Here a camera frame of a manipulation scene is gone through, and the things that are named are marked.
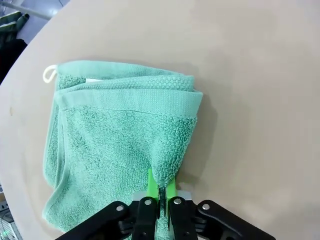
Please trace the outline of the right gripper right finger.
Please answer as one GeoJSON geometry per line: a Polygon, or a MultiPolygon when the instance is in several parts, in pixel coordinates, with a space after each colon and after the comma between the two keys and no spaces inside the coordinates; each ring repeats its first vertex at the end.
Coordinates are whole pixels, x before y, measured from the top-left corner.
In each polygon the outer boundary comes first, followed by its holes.
{"type": "Polygon", "coordinates": [[[173,179],[165,189],[168,230],[173,240],[274,240],[275,237],[212,200],[196,204],[191,193],[176,189],[173,179]]]}

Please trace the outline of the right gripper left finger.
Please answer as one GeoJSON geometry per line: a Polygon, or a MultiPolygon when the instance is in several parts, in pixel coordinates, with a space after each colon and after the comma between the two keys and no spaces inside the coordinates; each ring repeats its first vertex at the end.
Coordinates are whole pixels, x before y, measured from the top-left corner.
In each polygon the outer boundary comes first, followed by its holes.
{"type": "Polygon", "coordinates": [[[148,170],[147,190],[136,192],[127,205],[114,201],[59,240],[153,240],[159,215],[159,186],[148,170]]]}

